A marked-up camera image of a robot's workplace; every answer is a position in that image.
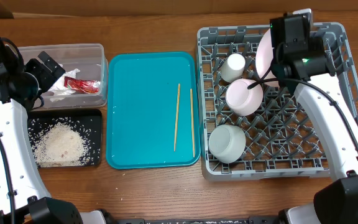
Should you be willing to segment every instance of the blue tray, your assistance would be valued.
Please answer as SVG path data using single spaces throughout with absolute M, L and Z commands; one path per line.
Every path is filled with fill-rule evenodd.
M 124 54 L 109 66 L 106 159 L 116 169 L 188 166 L 200 157 L 194 60 L 186 52 Z M 173 151 L 178 83 L 177 148 Z M 195 157 L 191 141 L 193 89 Z

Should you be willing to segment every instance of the cup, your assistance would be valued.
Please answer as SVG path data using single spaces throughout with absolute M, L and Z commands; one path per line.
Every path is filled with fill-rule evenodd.
M 272 36 L 270 35 L 270 29 L 264 34 L 262 40 L 260 40 L 255 57 L 256 71 L 259 78 L 262 78 L 269 69 L 273 60 Z M 269 72 L 265 79 L 275 77 L 276 76 L 274 76 L 272 72 Z M 272 87 L 280 87 L 278 81 L 267 82 L 265 84 Z
M 241 54 L 231 54 L 220 68 L 221 77 L 226 82 L 233 82 L 242 76 L 246 60 Z
M 229 164 L 238 160 L 246 147 L 246 135 L 237 126 L 222 124 L 211 133 L 209 151 L 221 162 Z
M 247 116 L 255 112 L 262 103 L 264 92 L 260 85 L 248 90 L 253 80 L 238 79 L 226 91 L 226 103 L 238 115 Z

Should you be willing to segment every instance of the pair of chopsticks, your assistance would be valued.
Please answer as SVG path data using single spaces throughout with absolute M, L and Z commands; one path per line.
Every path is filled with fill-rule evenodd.
M 173 145 L 173 151 L 177 148 L 177 134 L 178 134 L 178 114 L 179 114 L 179 99 L 180 99 L 180 83 L 178 84 L 178 98 L 177 98 L 177 118 L 175 121 L 175 140 Z M 191 140 L 193 141 L 193 158 L 196 156 L 195 144 L 194 144 L 194 117 L 193 117 L 193 89 L 190 89 L 190 105 L 191 105 Z

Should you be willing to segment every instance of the red snack package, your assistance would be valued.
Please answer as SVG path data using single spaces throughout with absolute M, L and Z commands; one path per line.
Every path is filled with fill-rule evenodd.
M 100 88 L 100 81 L 65 77 L 65 87 L 82 93 L 97 93 Z

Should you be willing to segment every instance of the black baking tray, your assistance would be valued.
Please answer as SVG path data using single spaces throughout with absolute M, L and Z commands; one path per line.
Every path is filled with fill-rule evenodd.
M 90 160 L 81 166 L 96 166 L 101 161 L 102 142 L 102 113 L 98 109 L 74 109 L 55 111 L 32 111 L 28 114 L 27 126 L 31 146 L 34 141 L 39 140 L 41 130 L 50 129 L 50 125 L 58 122 L 69 125 L 72 130 L 77 131 L 82 138 L 91 142 L 91 149 L 88 150 Z

